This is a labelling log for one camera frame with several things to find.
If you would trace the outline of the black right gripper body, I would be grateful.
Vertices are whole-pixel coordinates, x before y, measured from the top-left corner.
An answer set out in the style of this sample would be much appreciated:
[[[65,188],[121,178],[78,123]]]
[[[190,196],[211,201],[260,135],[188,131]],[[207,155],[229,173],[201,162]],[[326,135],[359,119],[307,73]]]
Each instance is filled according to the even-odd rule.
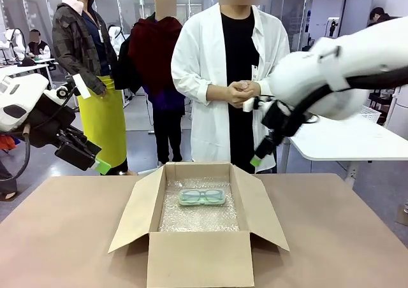
[[[269,130],[272,139],[290,138],[302,125],[302,115],[293,115],[288,105],[281,101],[270,103],[261,123]]]

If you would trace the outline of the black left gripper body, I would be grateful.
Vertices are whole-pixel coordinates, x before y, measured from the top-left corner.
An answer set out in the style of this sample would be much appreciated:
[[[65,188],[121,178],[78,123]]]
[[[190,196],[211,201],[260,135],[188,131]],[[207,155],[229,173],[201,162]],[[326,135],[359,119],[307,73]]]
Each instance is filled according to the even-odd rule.
[[[69,106],[62,106],[42,95],[27,116],[30,125],[29,141],[36,148],[53,145],[56,148],[73,148],[67,128],[75,119],[75,112]]]

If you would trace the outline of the person's left hand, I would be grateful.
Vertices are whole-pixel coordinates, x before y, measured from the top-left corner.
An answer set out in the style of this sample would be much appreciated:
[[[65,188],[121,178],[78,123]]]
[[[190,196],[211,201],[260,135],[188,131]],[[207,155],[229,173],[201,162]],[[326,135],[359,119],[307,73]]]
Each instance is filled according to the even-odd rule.
[[[261,95],[261,87],[258,82],[245,80],[239,81],[238,84],[240,91],[248,95],[248,97]]]

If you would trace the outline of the person's right hand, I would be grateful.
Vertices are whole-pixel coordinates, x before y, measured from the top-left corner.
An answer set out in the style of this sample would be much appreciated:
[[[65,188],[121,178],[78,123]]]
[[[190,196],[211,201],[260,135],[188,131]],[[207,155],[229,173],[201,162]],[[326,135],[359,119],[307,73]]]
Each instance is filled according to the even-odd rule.
[[[253,90],[247,82],[232,82],[227,88],[227,102],[234,108],[241,108],[253,96]]]

